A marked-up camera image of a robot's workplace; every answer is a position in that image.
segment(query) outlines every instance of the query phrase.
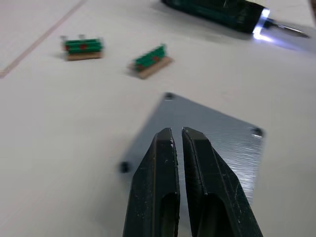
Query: metal plate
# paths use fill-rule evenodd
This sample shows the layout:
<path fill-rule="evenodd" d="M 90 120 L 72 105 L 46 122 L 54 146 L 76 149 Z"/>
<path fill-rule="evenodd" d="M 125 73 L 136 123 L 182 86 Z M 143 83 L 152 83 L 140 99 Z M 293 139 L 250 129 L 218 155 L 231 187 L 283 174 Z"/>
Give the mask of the metal plate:
<path fill-rule="evenodd" d="M 164 95 L 123 157 L 123 161 L 128 162 L 131 167 L 128 173 L 122 174 L 127 190 L 130 189 L 133 174 L 154 135 L 166 127 L 171 127 L 179 163 L 180 224 L 190 226 L 181 136 L 184 126 L 206 135 L 217 153 L 235 172 L 249 203 L 252 204 L 253 186 L 261 160 L 263 131 L 257 126 L 171 93 Z"/>

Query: electric screwdriver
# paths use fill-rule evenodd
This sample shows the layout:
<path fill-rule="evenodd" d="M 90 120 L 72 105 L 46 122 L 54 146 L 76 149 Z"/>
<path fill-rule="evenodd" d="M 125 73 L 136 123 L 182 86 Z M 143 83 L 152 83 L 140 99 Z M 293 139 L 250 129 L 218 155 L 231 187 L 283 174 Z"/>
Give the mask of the electric screwdriver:
<path fill-rule="evenodd" d="M 234 30 L 260 34 L 263 28 L 278 27 L 295 36 L 308 35 L 268 18 L 270 10 L 245 0 L 161 0 L 174 9 L 215 21 Z"/>

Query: wooden base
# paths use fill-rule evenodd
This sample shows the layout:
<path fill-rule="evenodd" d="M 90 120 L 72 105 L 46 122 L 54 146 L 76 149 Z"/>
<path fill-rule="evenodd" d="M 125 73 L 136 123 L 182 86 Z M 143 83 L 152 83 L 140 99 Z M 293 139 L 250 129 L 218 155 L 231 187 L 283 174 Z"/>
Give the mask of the wooden base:
<path fill-rule="evenodd" d="M 94 53 L 74 53 L 68 54 L 67 60 L 68 61 L 75 61 L 75 60 L 85 60 L 85 59 L 94 59 L 94 58 L 102 58 L 102 52 L 94 52 Z"/>
<path fill-rule="evenodd" d="M 172 58 L 165 56 L 164 58 L 162 58 L 159 62 L 153 64 L 152 66 L 150 66 L 149 68 L 146 68 L 144 70 L 142 70 L 141 72 L 137 72 L 137 75 L 141 78 L 141 79 L 146 79 L 147 77 L 149 77 L 150 75 L 156 73 L 157 71 L 159 71 L 160 69 L 164 68 L 165 66 L 167 66 L 169 63 L 171 63 L 173 61 Z"/>

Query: white table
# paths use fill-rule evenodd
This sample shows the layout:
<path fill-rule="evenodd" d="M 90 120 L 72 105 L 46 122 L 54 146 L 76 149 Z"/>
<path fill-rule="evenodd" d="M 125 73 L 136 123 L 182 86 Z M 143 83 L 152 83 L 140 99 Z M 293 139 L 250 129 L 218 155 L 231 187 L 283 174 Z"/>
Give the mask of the white table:
<path fill-rule="evenodd" d="M 105 2 L 86 2 L 0 81 L 0 236 L 121 236 L 127 193 L 116 165 L 166 91 L 264 128 L 252 206 L 263 235 L 313 236 L 315 55 L 236 39 L 156 1 Z M 265 4 L 275 19 L 313 26 L 305 1 Z M 46 18 L 27 27 L 49 27 Z M 11 21 L 2 27 L 14 37 Z M 62 60 L 60 35 L 78 34 L 104 37 L 105 57 Z M 131 77 L 126 65 L 162 42 L 175 62 Z"/>

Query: pink line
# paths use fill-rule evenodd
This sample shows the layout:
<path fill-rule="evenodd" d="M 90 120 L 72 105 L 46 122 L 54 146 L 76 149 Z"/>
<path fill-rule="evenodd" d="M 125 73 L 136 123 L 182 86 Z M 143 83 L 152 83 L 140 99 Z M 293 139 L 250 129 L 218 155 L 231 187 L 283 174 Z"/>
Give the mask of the pink line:
<path fill-rule="evenodd" d="M 48 36 L 50 36 L 58 27 L 60 27 L 71 15 L 73 15 L 86 0 L 78 2 L 69 12 L 67 12 L 59 21 L 49 28 L 41 37 L 39 37 L 30 47 L 28 47 L 23 53 L 21 53 L 16 59 L 13 60 L 3 71 L 0 71 L 0 79 L 8 75 L 19 63 L 28 56 L 35 48 L 37 48 Z"/>

